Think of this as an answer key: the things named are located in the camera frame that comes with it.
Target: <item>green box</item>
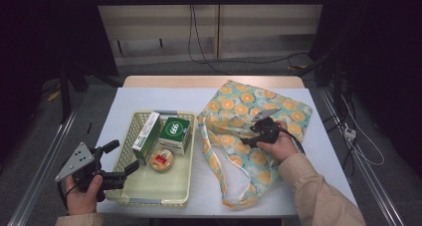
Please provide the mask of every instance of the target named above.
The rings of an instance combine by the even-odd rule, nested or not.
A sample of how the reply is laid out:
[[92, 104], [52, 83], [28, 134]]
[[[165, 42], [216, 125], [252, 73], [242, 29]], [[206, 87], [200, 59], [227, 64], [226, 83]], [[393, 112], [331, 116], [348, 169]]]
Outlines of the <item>green box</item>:
[[169, 117], [159, 135], [159, 144], [174, 153], [184, 155], [190, 138], [191, 123], [187, 119]]
[[161, 119], [159, 113], [151, 113], [132, 146], [134, 155], [143, 165], [146, 165], [149, 153], [155, 145], [160, 130]]

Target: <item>gray floor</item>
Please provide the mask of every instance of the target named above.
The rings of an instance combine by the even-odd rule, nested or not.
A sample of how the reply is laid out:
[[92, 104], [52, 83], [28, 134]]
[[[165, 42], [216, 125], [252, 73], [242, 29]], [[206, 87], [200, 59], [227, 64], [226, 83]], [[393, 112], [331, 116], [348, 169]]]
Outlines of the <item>gray floor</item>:
[[[296, 40], [291, 39], [291, 42], [287, 42], [286, 38], [282, 37], [279, 40], [280, 42], [274, 39], [247, 39], [246, 42], [233, 40], [226, 57], [242, 58], [245, 57], [243, 55], [247, 52], [248, 56], [256, 57], [240, 60], [248, 62], [273, 61], [290, 53], [306, 52], [312, 42], [310, 36]], [[210, 60], [212, 59], [211, 40], [204, 39], [204, 43], [203, 46], [207, 46], [204, 48], [205, 55]], [[186, 41], [163, 40], [163, 44], [164, 46], [161, 48], [158, 40], [149, 41], [149, 43], [122, 42], [123, 54], [121, 54], [116, 42], [112, 42], [111, 45], [120, 72], [120, 77], [115, 79], [123, 81], [129, 75], [222, 75], [221, 72], [216, 72], [212, 68], [231, 75], [289, 75], [292, 72], [288, 66], [306, 65], [310, 62], [306, 56], [296, 56], [291, 58], [290, 63], [286, 60], [268, 64], [223, 62], [211, 63], [211, 68], [190, 61], [190, 57], [186, 54]], [[241, 48], [242, 46], [244, 48], [248, 46], [247, 48], [250, 48], [250, 50], [243, 52], [245, 49]], [[255, 52], [253, 52], [253, 46], [257, 47]], [[194, 59], [201, 59], [202, 56], [198, 49], [193, 49], [192, 53]], [[86, 93], [72, 92], [73, 103], [82, 102], [81, 107], [62, 149], [58, 152], [57, 159], [52, 162], [52, 169], [45, 172], [47, 178], [51, 180], [47, 180], [45, 184], [41, 185], [42, 189], [39, 192], [38, 201], [31, 208], [32, 212], [25, 220], [27, 225], [51, 225], [54, 224], [58, 216], [66, 214], [57, 193], [53, 180], [54, 175], [56, 175], [61, 162], [75, 149], [75, 145], [80, 141], [84, 141], [87, 145], [94, 145], [101, 133], [102, 125], [106, 120], [115, 95], [115, 89], [95, 78], [87, 77], [87, 79], [90, 82], [90, 88]], [[313, 96], [321, 119], [328, 119], [325, 123], [326, 129], [330, 129], [335, 123], [330, 119], [331, 114], [320, 93], [321, 90], [329, 93], [330, 87], [317, 88], [312, 74], [304, 76], [303, 80]], [[403, 220], [403, 225], [419, 225], [422, 222], [422, 180], [397, 155], [388, 136], [377, 130], [376, 122], [359, 101], [358, 96], [354, 96], [353, 102], [358, 125], [379, 147], [385, 158], [382, 165], [371, 166], [371, 168], [384, 186], [386, 193], [391, 197], [400, 218]], [[9, 160], [4, 165], [3, 172], [0, 174], [0, 225], [6, 225], [9, 222], [24, 193], [32, 192], [28, 187], [33, 182], [34, 174], [54, 140], [60, 119], [60, 97], [52, 102], [43, 99], [37, 108], [34, 120], [15, 146], [15, 151], [10, 155]], [[337, 153], [338, 160], [343, 162], [347, 148], [340, 132], [335, 128], [328, 132], [328, 136]], [[373, 144], [360, 131], [357, 133], [357, 142], [368, 159], [376, 162], [380, 160], [379, 153]], [[359, 167], [356, 164], [354, 167], [354, 173], [351, 175], [352, 163], [349, 160], [344, 173], [350, 178], [350, 187], [367, 225], [391, 225], [387, 222], [384, 212], [379, 207], [379, 202], [373, 196]], [[291, 221], [288, 222], [288, 225], [295, 223], [295, 220]], [[222, 223], [234, 225], [238, 222], [224, 221]], [[105, 221], [105, 225], [147, 224], [149, 224], [148, 219], [107, 217]]]

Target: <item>human hand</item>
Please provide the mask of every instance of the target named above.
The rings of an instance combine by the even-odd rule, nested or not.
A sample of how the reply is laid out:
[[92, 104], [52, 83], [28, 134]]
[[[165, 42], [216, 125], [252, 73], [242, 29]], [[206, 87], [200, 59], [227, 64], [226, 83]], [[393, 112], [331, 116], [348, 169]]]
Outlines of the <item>human hand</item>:
[[89, 214], [97, 212], [97, 193], [103, 184], [103, 177], [96, 175], [87, 192], [81, 192], [72, 175], [66, 177], [66, 191], [69, 215]]
[[[279, 127], [284, 129], [288, 128], [288, 125], [284, 121], [277, 120], [276, 123], [279, 125]], [[258, 141], [257, 146], [264, 151], [270, 152], [279, 162], [282, 162], [293, 154], [299, 153], [295, 147], [295, 144], [293, 143], [292, 138], [281, 131], [275, 143], [271, 144]]]

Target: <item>table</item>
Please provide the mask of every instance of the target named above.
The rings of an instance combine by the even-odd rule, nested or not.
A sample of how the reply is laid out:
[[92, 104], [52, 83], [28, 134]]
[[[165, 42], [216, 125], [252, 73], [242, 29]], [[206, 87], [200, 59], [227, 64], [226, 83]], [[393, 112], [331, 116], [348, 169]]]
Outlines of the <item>table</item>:
[[[272, 90], [278, 94], [304, 102], [314, 109], [303, 147], [316, 170], [353, 203], [355, 199], [341, 170], [332, 145], [323, 128], [312, 97], [298, 77], [253, 76], [133, 76], [118, 89], [97, 145], [112, 139], [124, 141], [129, 120], [139, 110], [176, 110], [200, 113], [214, 93], [227, 80]], [[218, 181], [202, 155], [202, 137], [196, 130], [192, 162], [192, 175], [187, 205], [136, 207], [121, 206], [106, 200], [99, 204], [98, 212], [122, 214], [131, 217], [189, 217], [189, 218], [281, 218], [297, 215], [293, 195], [283, 180], [278, 180], [253, 207], [232, 210], [223, 206]], [[118, 152], [112, 151], [102, 158], [105, 171], [111, 171]], [[246, 183], [236, 167], [222, 160], [226, 174], [234, 185], [233, 195]]]

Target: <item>beige sleeve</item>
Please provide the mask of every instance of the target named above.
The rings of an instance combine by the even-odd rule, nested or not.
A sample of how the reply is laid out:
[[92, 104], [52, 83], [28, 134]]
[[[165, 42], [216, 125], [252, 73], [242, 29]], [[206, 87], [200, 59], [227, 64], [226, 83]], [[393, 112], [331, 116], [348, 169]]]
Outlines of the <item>beige sleeve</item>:
[[81, 214], [74, 216], [59, 217], [56, 226], [80, 225], [80, 226], [101, 226], [103, 225], [103, 216], [99, 213]]
[[302, 225], [366, 225], [360, 210], [329, 185], [304, 154], [283, 161], [279, 173], [293, 189]]

